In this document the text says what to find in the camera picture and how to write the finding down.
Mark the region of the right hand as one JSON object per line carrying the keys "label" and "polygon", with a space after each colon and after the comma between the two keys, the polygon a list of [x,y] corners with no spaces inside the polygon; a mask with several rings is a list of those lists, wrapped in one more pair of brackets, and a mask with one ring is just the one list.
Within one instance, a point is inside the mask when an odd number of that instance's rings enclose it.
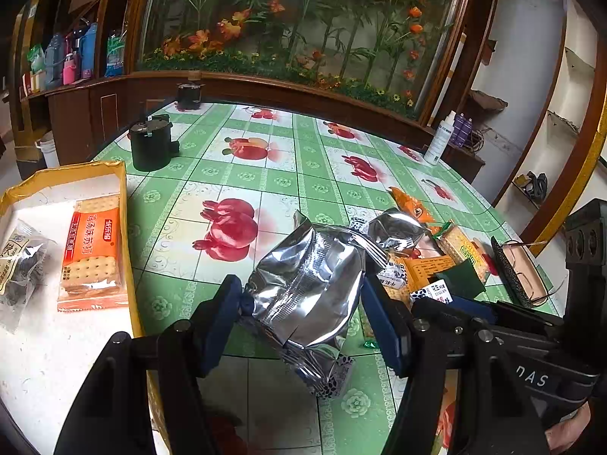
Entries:
{"label": "right hand", "polygon": [[550,453],[561,454],[570,449],[588,426],[590,420],[591,407],[589,403],[585,403],[571,418],[548,429],[545,436]]}

